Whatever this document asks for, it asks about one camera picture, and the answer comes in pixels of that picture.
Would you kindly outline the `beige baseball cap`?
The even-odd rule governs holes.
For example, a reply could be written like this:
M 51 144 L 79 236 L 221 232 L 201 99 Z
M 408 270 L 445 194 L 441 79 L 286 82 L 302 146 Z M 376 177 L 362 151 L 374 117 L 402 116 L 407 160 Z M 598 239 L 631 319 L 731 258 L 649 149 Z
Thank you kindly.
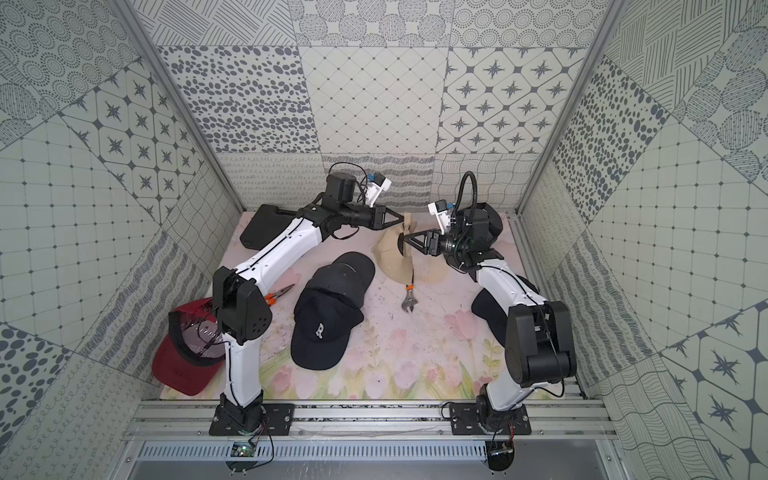
M 404 222 L 382 232 L 372 248 L 377 267 L 390 280 L 401 284 L 414 282 L 437 284 L 444 281 L 451 269 L 442 256 L 432 257 L 418 252 L 415 248 L 398 245 L 401 234 L 416 233 L 436 228 L 436 221 L 428 214 L 405 213 Z

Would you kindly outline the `dark grey baseball cap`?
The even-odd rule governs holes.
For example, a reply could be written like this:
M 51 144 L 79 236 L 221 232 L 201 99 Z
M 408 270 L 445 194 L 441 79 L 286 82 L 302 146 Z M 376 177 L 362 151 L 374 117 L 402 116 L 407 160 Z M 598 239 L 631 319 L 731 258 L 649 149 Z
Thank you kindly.
M 468 249 L 472 252 L 489 250 L 502 231 L 503 222 L 499 213 L 485 202 L 478 203 L 466 237 Z

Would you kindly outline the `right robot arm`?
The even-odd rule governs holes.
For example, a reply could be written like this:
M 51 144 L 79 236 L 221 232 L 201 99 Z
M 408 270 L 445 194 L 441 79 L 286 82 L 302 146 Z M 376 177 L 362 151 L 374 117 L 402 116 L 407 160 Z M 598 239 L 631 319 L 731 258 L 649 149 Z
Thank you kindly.
M 536 390 L 563 382 L 577 372 L 568 307 L 549 301 L 512 272 L 493 248 L 502 233 L 499 214 L 486 203 L 460 209 L 444 200 L 428 205 L 436 229 L 403 234 L 405 245 L 433 257 L 482 287 L 473 312 L 487 319 L 504 347 L 506 370 L 481 387 L 476 397 L 479 425 L 496 433 L 522 414 L 525 400 Z

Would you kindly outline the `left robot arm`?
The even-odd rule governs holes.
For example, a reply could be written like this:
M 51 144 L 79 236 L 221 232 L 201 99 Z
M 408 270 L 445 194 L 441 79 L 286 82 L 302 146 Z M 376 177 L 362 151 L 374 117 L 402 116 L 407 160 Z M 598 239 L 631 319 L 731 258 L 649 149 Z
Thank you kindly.
M 384 230 L 403 216 L 377 200 L 391 186 L 381 173 L 366 176 L 364 201 L 354 201 L 355 176 L 331 173 L 325 190 L 299 209 L 270 243 L 233 269 L 213 275 L 213 313 L 226 346 L 227 381 L 209 429 L 212 436 L 251 435 L 265 425 L 266 408 L 260 382 L 261 337 L 272 322 L 266 295 L 273 284 L 304 254 L 344 225 Z

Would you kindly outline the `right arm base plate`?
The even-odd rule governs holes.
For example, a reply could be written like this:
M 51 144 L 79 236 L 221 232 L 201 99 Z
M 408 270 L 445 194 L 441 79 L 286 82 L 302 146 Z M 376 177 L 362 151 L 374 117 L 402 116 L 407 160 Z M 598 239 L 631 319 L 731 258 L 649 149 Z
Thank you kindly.
M 481 435 L 530 435 L 532 428 L 526 407 L 519 406 L 510 411 L 499 412 L 468 402 L 447 402 L 445 417 L 450 422 L 454 436 Z

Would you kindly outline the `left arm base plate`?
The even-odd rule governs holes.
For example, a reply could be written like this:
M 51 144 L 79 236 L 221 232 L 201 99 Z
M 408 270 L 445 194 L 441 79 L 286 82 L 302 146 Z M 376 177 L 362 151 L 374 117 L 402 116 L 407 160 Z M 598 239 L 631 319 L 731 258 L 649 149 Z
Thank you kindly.
M 238 407 L 226 398 L 217 405 L 209 427 L 210 436 L 252 436 L 262 427 L 273 437 L 288 436 L 295 404 L 254 402 Z

